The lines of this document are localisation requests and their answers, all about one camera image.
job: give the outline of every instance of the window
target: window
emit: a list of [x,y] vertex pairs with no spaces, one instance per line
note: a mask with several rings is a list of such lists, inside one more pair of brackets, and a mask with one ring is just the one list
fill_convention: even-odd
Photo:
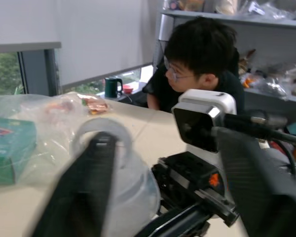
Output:
[[[139,82],[142,81],[142,72],[145,72],[145,80],[147,80],[147,68],[148,67],[144,67],[144,68],[139,68],[133,71],[129,71],[126,73],[122,73],[119,75],[116,75],[117,78],[121,78],[123,80],[123,84],[130,84],[130,83],[134,83],[134,82]],[[101,92],[104,92],[104,88],[105,88],[105,80],[101,79],[101,80],[97,80],[97,81],[93,81],[93,82],[89,82],[89,83],[85,83],[76,87],[72,87],[69,89],[66,89],[64,92],[68,93],[70,91],[75,91],[78,93],[85,93],[85,94],[99,94]]]
[[23,94],[17,53],[0,53],[0,95]]

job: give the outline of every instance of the black shirt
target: black shirt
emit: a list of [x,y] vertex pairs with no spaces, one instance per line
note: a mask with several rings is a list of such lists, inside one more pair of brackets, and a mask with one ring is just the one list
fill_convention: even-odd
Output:
[[[172,107],[178,103],[178,98],[182,93],[172,89],[165,73],[165,66],[160,65],[143,88],[143,92],[156,96],[160,103],[160,110],[170,113]],[[230,94],[236,101],[237,113],[240,114],[244,111],[244,89],[239,78],[233,73],[229,71],[223,72],[214,91]]]

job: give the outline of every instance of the trees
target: trees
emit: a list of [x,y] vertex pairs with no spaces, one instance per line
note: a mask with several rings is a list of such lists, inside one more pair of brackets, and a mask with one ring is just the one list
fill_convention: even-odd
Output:
[[0,95],[19,93],[21,86],[17,53],[0,53]]

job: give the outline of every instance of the table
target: table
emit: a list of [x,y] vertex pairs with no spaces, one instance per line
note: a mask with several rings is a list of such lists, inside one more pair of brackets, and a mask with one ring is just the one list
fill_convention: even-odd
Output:
[[[113,118],[124,124],[133,137],[135,151],[149,165],[155,164],[159,157],[185,150],[172,114],[119,102],[109,103],[113,112],[101,117]],[[28,227],[35,223],[50,191],[47,187],[0,187],[0,237],[26,236]],[[208,237],[246,236],[240,222],[230,229],[220,219],[213,219],[210,223]]]

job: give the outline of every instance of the shelf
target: shelf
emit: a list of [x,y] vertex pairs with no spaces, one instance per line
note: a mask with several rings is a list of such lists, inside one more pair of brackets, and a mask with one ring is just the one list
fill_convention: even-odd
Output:
[[202,16],[206,18],[213,18],[221,20],[226,23],[240,23],[248,25],[259,25],[259,26],[271,26],[271,27],[283,27],[283,28],[296,28],[296,21],[293,20],[265,20],[265,19],[253,19],[244,16],[228,16],[217,13],[207,12],[193,12],[193,11],[179,11],[179,10],[162,10],[161,14],[180,17],[180,18],[194,18]]
[[[272,97],[272,98],[281,100],[280,98],[277,98],[277,97],[272,96],[270,94],[263,93],[263,92],[259,91],[258,89],[246,88],[245,92],[258,94],[258,95],[263,95],[263,96],[268,96],[268,97]],[[288,101],[296,102],[296,96],[293,96],[293,95],[288,96]]]

